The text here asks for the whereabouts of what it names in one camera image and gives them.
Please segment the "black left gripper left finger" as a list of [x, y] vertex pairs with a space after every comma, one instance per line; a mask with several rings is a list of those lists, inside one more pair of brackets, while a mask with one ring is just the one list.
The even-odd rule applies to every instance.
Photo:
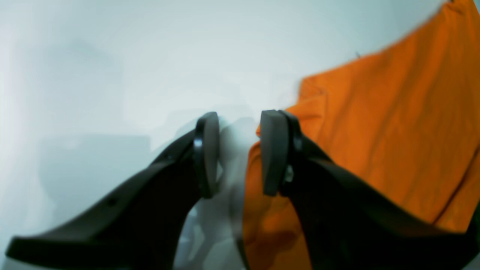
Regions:
[[86, 211], [34, 236], [15, 236], [6, 256], [58, 270], [171, 270], [188, 213], [218, 191], [219, 118], [166, 147], [145, 169]]

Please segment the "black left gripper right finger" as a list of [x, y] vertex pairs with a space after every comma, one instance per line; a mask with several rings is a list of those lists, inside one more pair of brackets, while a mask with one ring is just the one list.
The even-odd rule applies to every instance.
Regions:
[[282, 110], [262, 112], [265, 195], [289, 199], [314, 270], [461, 270], [479, 255], [479, 209], [453, 234], [413, 217], [335, 164]]

